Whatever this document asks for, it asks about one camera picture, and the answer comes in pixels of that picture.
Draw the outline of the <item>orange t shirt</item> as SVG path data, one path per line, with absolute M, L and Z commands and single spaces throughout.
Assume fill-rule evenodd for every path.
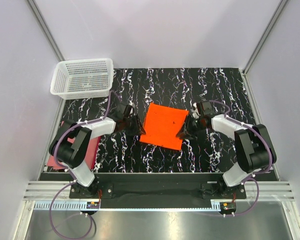
M 176 135 L 188 114 L 187 110 L 151 103 L 143 124 L 145 134 L 140 136 L 140 142 L 180 151 L 183 141 Z

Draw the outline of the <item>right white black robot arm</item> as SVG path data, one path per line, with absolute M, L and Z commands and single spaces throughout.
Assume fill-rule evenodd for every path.
M 229 112 L 230 107 L 217 100 L 196 102 L 176 134 L 181 140 L 190 140 L 210 129 L 234 140 L 236 163 L 222 174 L 210 192 L 225 199 L 249 179 L 267 173 L 277 161 L 266 126 L 240 122 L 230 117 Z

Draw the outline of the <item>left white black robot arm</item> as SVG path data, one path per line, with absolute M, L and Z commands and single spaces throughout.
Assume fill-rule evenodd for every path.
M 90 140 L 121 131 L 130 136 L 146 133 L 134 104 L 120 103 L 109 116 L 88 122 L 63 121 L 48 151 L 58 164 L 70 171 L 75 192 L 87 198 L 100 192 L 98 180 L 85 160 Z

